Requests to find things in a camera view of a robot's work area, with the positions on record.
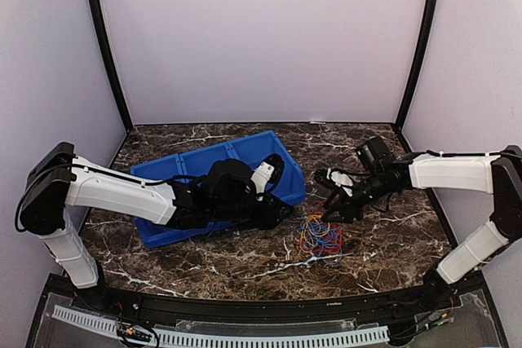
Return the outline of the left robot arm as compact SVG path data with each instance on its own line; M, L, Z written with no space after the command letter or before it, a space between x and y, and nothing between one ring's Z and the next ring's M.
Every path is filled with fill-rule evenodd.
M89 254L66 213L69 206L102 209L187 230L239 222L272 230L293 213L274 195L285 170L278 154L255 169L238 159L213 163L205 174L152 180L96 165L58 143L29 173L15 210L15 230L43 241L84 300L98 312L115 305L101 265Z

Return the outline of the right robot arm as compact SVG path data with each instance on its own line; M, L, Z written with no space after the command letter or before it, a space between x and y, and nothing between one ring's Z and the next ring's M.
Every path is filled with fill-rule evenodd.
M365 208L403 191L431 190L453 228L466 238L423 277L417 304L432 311L470 272L488 264L521 238L521 149L496 152L410 152L395 156L379 138L360 145L356 155L365 172L318 169L316 183L329 189L325 222L353 223Z

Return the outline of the blue three-compartment plastic bin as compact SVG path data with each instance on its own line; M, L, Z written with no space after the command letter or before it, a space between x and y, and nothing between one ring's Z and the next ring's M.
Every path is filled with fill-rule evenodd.
M130 173L137 177L157 181L180 174L199 176L207 174L216 161L227 158L243 161L254 170L264 158L272 154L279 155L284 162L281 180L272 194L289 205L303 203L306 199L303 171L271 130L135 165L130 169ZM135 225L148 249L185 241L194 236L224 231L234 226L232 222L211 222L205 228L183 231L158 226L142 218L136 218Z

